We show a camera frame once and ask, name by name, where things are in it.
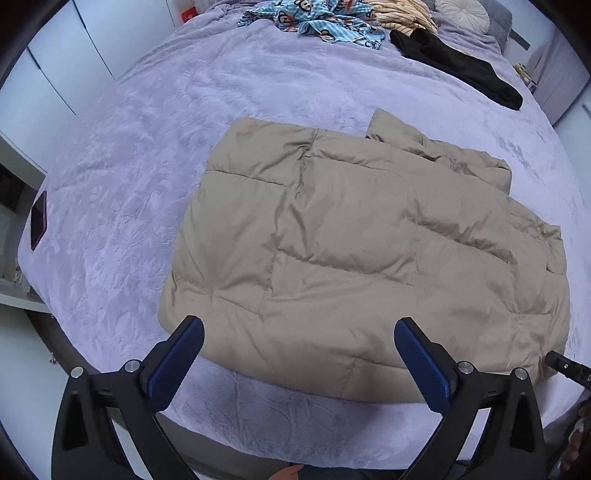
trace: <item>blue printed fabric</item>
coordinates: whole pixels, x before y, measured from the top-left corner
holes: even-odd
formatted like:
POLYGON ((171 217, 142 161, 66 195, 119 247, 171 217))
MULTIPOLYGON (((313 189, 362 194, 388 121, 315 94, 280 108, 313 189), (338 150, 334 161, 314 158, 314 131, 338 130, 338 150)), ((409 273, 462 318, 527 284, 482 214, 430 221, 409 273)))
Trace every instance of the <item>blue printed fabric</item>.
POLYGON ((286 32, 318 35, 327 42, 352 41, 365 47, 380 48, 385 37, 374 24, 375 11, 361 0, 277 0, 247 10, 238 26, 267 18, 286 32))

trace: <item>white wardrobe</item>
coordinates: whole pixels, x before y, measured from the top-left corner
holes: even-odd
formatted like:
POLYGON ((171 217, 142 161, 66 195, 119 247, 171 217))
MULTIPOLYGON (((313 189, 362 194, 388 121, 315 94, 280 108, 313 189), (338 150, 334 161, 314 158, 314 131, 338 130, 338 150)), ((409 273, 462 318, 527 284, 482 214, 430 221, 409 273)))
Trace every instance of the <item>white wardrobe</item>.
POLYGON ((169 2, 70 0, 29 43, 0 89, 0 140, 41 173, 51 170, 76 115, 171 34, 181 9, 191 5, 169 2))

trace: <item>bolt head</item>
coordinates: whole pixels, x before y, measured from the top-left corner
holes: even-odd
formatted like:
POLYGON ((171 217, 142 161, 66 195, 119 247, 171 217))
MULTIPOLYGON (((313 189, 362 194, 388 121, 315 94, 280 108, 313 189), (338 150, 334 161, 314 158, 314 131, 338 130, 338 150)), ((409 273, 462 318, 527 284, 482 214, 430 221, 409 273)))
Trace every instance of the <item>bolt head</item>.
POLYGON ((125 364, 125 371, 129 373, 135 372, 139 368, 139 362, 137 360, 130 360, 125 364))
POLYGON ((466 375, 469 375, 474 371, 474 365, 472 365, 470 362, 460 362, 458 363, 457 367, 460 372, 466 375))
POLYGON ((81 377, 83 373, 84 373, 84 369, 82 367, 74 367, 72 369, 72 371, 70 372, 70 376, 72 378, 78 378, 78 377, 81 377))
POLYGON ((527 378, 527 371, 525 370, 525 368, 516 368, 515 369, 515 376, 517 378, 519 378, 520 380, 525 380, 527 378))

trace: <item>fuzzy bedspread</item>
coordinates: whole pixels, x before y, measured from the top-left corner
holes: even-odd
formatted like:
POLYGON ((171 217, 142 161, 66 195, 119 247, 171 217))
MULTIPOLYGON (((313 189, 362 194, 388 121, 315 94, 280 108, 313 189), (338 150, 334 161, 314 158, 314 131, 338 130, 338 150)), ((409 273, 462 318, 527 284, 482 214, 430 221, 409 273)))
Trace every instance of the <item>fuzzy bedspread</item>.
MULTIPOLYGON (((487 151, 511 166, 511 196, 562 228, 571 285, 566 355, 591 361, 590 216, 556 133, 492 37, 446 22, 439 29, 444 41, 490 61, 519 89, 520 111, 403 58, 390 43, 380 50, 324 43, 267 20, 237 28, 243 8, 234 7, 191 20, 105 92, 43 184, 47 232, 31 252, 26 227, 19 261, 91 364, 119 369, 167 337, 157 309, 174 238, 213 146, 234 120, 251 115, 363 135, 378 107, 430 138, 487 151)), ((580 387, 556 375, 538 392, 547 424, 576 401, 580 387)), ((356 468, 408 466, 440 419, 425 404, 298 393, 204 358, 165 413, 243 452, 356 468)))

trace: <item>black clothing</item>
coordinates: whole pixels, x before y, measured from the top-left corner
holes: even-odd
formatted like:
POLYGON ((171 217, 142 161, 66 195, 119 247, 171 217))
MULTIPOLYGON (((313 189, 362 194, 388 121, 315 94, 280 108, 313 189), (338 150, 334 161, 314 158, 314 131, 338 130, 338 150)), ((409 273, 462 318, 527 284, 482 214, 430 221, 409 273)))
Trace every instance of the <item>black clothing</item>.
POLYGON ((519 92, 496 76, 490 63, 448 47, 424 28, 417 28, 410 37, 392 30, 390 41, 406 58, 453 75, 500 105, 519 110, 523 104, 519 92))

